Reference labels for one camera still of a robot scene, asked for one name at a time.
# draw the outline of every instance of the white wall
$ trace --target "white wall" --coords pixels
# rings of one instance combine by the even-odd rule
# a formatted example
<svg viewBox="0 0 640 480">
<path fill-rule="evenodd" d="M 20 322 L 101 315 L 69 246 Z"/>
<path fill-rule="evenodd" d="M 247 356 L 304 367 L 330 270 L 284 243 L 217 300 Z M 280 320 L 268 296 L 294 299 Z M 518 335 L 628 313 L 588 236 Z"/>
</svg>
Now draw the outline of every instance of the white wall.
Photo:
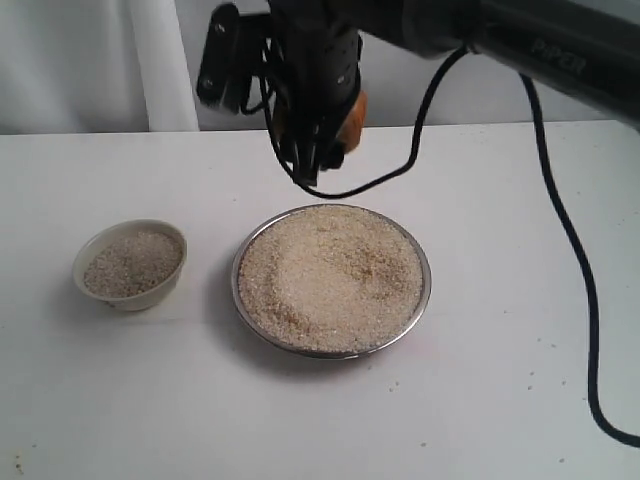
<svg viewBox="0 0 640 480">
<path fill-rule="evenodd" d="M 0 134 L 147 130 L 136 50 L 136 33 L 140 31 L 134 32 L 129 9 L 133 1 L 146 2 L 153 8 L 159 0 L 0 0 Z M 210 14 L 220 2 L 175 2 L 193 83 Z M 267 7 L 264 0 L 237 3 L 244 12 Z M 166 49 L 156 55 L 155 60 L 170 56 Z M 362 72 L 370 98 L 368 124 L 411 124 L 436 68 L 437 62 L 425 62 L 365 38 Z M 158 78 L 168 81 L 167 77 Z M 601 118 L 591 109 L 544 88 L 542 97 L 548 120 Z M 259 117 L 226 117 L 199 104 L 197 107 L 204 129 L 263 126 Z M 446 79 L 428 123 L 528 119 L 517 76 L 489 59 L 476 57 L 463 60 Z"/>
</svg>

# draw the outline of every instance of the bowl rim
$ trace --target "bowl rim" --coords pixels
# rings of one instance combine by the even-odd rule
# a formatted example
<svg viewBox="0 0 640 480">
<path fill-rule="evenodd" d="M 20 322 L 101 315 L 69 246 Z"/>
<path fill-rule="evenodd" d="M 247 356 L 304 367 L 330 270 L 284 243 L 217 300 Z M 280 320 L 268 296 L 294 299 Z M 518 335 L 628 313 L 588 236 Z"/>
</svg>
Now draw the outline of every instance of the bowl rim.
<svg viewBox="0 0 640 480">
<path fill-rule="evenodd" d="M 248 248 L 253 244 L 253 242 L 260 235 L 262 235 L 267 229 L 269 229 L 271 226 L 273 226 L 277 222 L 280 222 L 285 218 L 295 215 L 296 213 L 299 213 L 304 210 L 308 210 L 311 208 L 318 208 L 318 207 L 326 207 L 326 206 L 356 208 L 356 209 L 364 210 L 365 212 L 371 213 L 373 215 L 376 215 L 379 218 L 382 218 L 383 220 L 387 221 L 391 226 L 395 227 L 401 234 L 404 235 L 404 237 L 409 241 L 409 243 L 413 247 L 414 251 L 416 252 L 416 255 L 418 255 L 418 258 L 420 260 L 421 270 L 422 270 L 422 289 L 420 292 L 420 300 L 418 301 L 418 304 L 416 305 L 416 308 L 413 311 L 413 314 L 411 315 L 409 321 L 406 323 L 404 328 L 395 337 L 391 338 L 390 340 L 383 343 L 382 345 L 377 345 L 375 347 L 371 347 L 366 350 L 355 351 L 355 352 L 354 351 L 326 352 L 326 351 L 315 351 L 315 350 L 295 347 L 293 345 L 290 345 L 288 343 L 281 341 L 280 339 L 264 331 L 251 318 L 251 315 L 249 315 L 249 313 L 244 307 L 244 304 L 240 297 L 239 276 L 240 276 L 240 266 L 242 264 L 242 260 Z M 242 244 L 240 245 L 240 248 L 235 254 L 235 257 L 233 259 L 233 265 L 231 268 L 231 289 L 233 293 L 233 303 L 235 305 L 236 313 L 255 334 L 257 334 L 264 341 L 274 345 L 275 347 L 278 347 L 281 350 L 285 350 L 287 352 L 291 352 L 304 357 L 327 359 L 327 360 L 348 360 L 353 358 L 364 357 L 372 353 L 378 352 L 383 348 L 387 348 L 393 345 L 394 343 L 396 343 L 398 340 L 404 337 L 407 333 L 409 333 L 409 331 L 413 327 L 415 327 L 415 325 L 418 323 L 418 321 L 424 314 L 427 308 L 427 303 L 429 302 L 429 298 L 431 296 L 431 287 L 432 287 L 432 276 L 431 276 L 431 267 L 429 265 L 429 261 L 427 259 L 426 254 L 424 253 L 424 250 L 422 249 L 418 241 L 413 237 L 413 235 L 411 235 L 404 227 L 402 227 L 402 225 L 395 222 L 394 220 L 391 220 L 389 217 L 381 213 L 378 213 L 373 210 L 369 210 L 364 207 L 360 207 L 356 205 L 347 205 L 343 203 L 318 203 L 318 204 L 304 205 L 302 207 L 292 208 L 278 215 L 275 215 L 274 217 L 262 223 L 255 230 L 253 230 L 253 232 L 251 232 L 249 236 L 242 242 Z"/>
<path fill-rule="evenodd" d="M 147 226 L 147 227 L 151 226 L 152 228 L 153 228 L 153 226 L 161 226 L 161 227 L 165 227 L 165 228 L 167 228 L 169 230 L 172 230 L 174 233 L 177 234 L 177 237 L 180 239 L 179 243 L 180 243 L 180 246 L 182 247 L 182 257 L 180 258 L 180 263 L 173 270 L 173 272 L 171 272 L 171 274 L 167 278 L 165 278 L 158 285 L 156 285 L 155 287 L 153 287 L 150 290 L 147 290 L 146 292 L 138 293 L 136 295 L 132 295 L 131 297 L 104 297 L 104 296 L 101 296 L 101 295 L 96 295 L 95 293 L 91 292 L 87 288 L 87 286 L 85 285 L 84 281 L 80 281 L 79 278 L 76 276 L 76 273 L 80 270 L 80 267 L 79 267 L 80 259 L 83 257 L 83 254 L 91 247 L 91 245 L 93 245 L 95 242 L 100 240 L 102 237 L 112 233 L 114 230 L 119 230 L 119 229 L 122 229 L 122 228 L 126 228 L 128 226 L 134 226 L 134 227 L 135 226 L 139 226 L 140 229 L 144 229 L 145 226 Z M 115 225 L 112 225 L 112 226 L 110 226 L 108 228 L 105 228 L 104 230 L 96 233 L 78 251 L 78 253 L 76 255 L 76 258 L 73 261 L 73 266 L 72 266 L 72 269 L 71 269 L 71 273 L 72 273 L 72 276 L 73 276 L 73 281 L 76 284 L 76 287 L 78 287 L 78 289 L 82 293 L 87 295 L 88 297 L 91 297 L 91 298 L 94 298 L 96 300 L 100 300 L 100 301 L 103 301 L 103 302 L 107 302 L 107 303 L 129 302 L 129 301 L 132 301 L 132 300 L 137 300 L 137 299 L 146 297 L 148 295 L 153 295 L 155 292 L 161 290 L 167 283 L 169 283 L 171 280 L 173 280 L 177 274 L 179 274 L 179 272 L 182 270 L 182 267 L 184 266 L 186 261 L 187 261 L 187 240 L 186 240 L 186 238 L 184 236 L 184 233 L 182 233 L 182 231 L 178 227 L 176 227 L 176 226 L 174 226 L 174 225 L 172 225 L 172 224 L 170 224 L 168 222 L 165 222 L 163 220 L 156 220 L 156 219 L 152 219 L 152 218 L 140 218 L 140 219 L 136 219 L 136 220 L 127 220 L 125 222 L 117 223 Z"/>
</svg>

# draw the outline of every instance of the white tabletop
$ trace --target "white tabletop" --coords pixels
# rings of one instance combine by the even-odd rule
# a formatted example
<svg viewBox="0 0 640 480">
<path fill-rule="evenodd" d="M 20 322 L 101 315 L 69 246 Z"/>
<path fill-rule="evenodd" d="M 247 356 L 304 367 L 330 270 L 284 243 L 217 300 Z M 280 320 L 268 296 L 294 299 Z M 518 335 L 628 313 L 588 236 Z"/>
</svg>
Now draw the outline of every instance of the white tabletop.
<svg viewBox="0 0 640 480">
<path fill-rule="evenodd" d="M 410 135 L 366 131 L 322 186 L 398 165 Z M 603 408 L 640 433 L 640 139 L 613 122 L 548 135 L 600 287 Z M 415 169 L 354 200 L 413 233 L 433 294 L 407 337 L 348 362 L 276 350 L 234 315 L 235 249 L 313 202 L 264 132 L 0 137 L 0 158 L 3 480 L 640 474 L 584 398 L 586 298 L 531 125 L 426 128 Z M 134 218 L 177 225 L 189 258 L 163 304 L 123 318 L 70 271 L 89 237 Z"/>
</svg>

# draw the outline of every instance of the white curtain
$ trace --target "white curtain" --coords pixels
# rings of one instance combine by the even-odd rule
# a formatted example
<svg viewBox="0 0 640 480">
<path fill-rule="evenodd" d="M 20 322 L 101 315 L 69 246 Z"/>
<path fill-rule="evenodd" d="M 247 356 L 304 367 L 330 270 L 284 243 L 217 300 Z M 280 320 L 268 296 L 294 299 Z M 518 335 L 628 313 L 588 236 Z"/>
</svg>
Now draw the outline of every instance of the white curtain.
<svg viewBox="0 0 640 480">
<path fill-rule="evenodd" d="M 0 134 L 197 129 L 174 0 L 0 0 Z"/>
</svg>

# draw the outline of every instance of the stainless steel plate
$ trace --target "stainless steel plate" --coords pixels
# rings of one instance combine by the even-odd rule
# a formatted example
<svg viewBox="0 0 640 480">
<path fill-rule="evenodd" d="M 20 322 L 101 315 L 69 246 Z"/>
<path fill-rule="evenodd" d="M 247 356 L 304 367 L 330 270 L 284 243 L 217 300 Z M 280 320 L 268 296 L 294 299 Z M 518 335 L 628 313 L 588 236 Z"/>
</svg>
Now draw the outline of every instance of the stainless steel plate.
<svg viewBox="0 0 640 480">
<path fill-rule="evenodd" d="M 404 329 L 398 333 L 398 335 L 396 335 L 394 338 L 392 338 L 391 340 L 389 340 L 387 343 L 383 344 L 383 345 L 379 345 L 367 350 L 362 350 L 362 351 L 350 351 L 350 352 L 322 352 L 322 351 L 312 351 L 312 350 L 305 350 L 305 349 L 301 349 L 292 345 L 289 345 L 287 343 L 282 342 L 281 340 L 279 340 L 278 338 L 273 337 L 272 335 L 270 335 L 269 333 L 265 332 L 249 315 L 249 313 L 246 311 L 243 303 L 242 303 L 242 299 L 240 298 L 240 288 L 238 285 L 239 282 L 239 274 L 240 274 L 240 265 L 242 263 L 242 259 L 244 257 L 245 252 L 247 251 L 247 249 L 249 248 L 249 246 L 251 245 L 251 243 L 258 237 L 260 236 L 265 230 L 267 230 L 269 227 L 271 227 L 272 225 L 274 225 L 275 223 L 287 218 L 290 215 L 293 215 L 295 213 L 298 213 L 302 210 L 306 210 L 309 208 L 315 208 L 315 207 L 321 207 L 321 206 L 342 206 L 342 207 L 349 207 L 349 208 L 360 208 L 361 210 L 365 210 L 369 213 L 372 213 L 374 215 L 377 215 L 378 217 L 384 219 L 385 221 L 387 221 L 388 223 L 390 223 L 392 226 L 394 226 L 398 231 L 400 231 L 400 233 L 402 233 L 407 240 L 409 240 L 409 242 L 411 243 L 411 245 L 413 246 L 416 254 L 418 255 L 418 258 L 420 259 L 420 264 L 422 267 L 422 293 L 420 295 L 420 301 L 418 302 L 418 305 L 415 309 L 415 311 L 413 312 L 413 315 L 411 316 L 411 319 L 407 322 L 406 326 L 404 327 Z M 398 340 L 400 340 L 403 336 L 405 336 L 409 330 L 411 330 L 415 324 L 418 322 L 418 320 L 420 319 L 420 317 L 422 316 L 422 314 L 424 313 L 425 308 L 427 307 L 427 302 L 429 301 L 429 296 L 431 295 L 431 268 L 429 267 L 429 262 L 427 261 L 427 257 L 424 253 L 424 251 L 422 250 L 422 247 L 420 247 L 420 244 L 416 241 L 415 238 L 413 238 L 413 236 L 411 236 L 411 234 L 409 232 L 407 232 L 404 228 L 402 228 L 400 225 L 398 225 L 396 222 L 394 222 L 393 220 L 385 217 L 384 215 L 381 215 L 377 212 L 371 211 L 371 210 L 367 210 L 366 208 L 361 208 L 361 207 L 354 207 L 352 205 L 339 205 L 339 204 L 317 204 L 317 205 L 307 205 L 305 207 L 299 207 L 299 208 L 294 208 L 293 210 L 289 210 L 287 212 L 281 213 L 273 218 L 271 218 L 270 220 L 266 221 L 265 223 L 263 223 L 262 225 L 260 225 L 258 228 L 256 228 L 251 235 L 249 235 L 249 237 L 242 243 L 242 245 L 240 246 L 240 249 L 238 250 L 238 253 L 236 253 L 236 256 L 233 260 L 233 267 L 231 270 L 231 287 L 232 287 L 232 291 L 233 291 L 233 301 L 235 303 L 236 306 L 236 310 L 238 312 L 238 314 L 240 315 L 240 318 L 242 318 L 242 320 L 244 320 L 244 322 L 262 339 L 266 340 L 267 342 L 271 343 L 272 345 L 275 345 L 278 348 L 281 348 L 283 350 L 286 350 L 288 352 L 292 352 L 298 355 L 303 355 L 305 357 L 311 357 L 311 358 L 323 358 L 323 359 L 333 359 L 333 360 L 346 360 L 349 358 L 358 358 L 358 357 L 362 357 L 365 355 L 369 355 L 372 354 L 374 352 L 377 352 L 379 350 L 382 350 L 383 348 L 388 347 L 389 345 L 397 342 Z"/>
</svg>

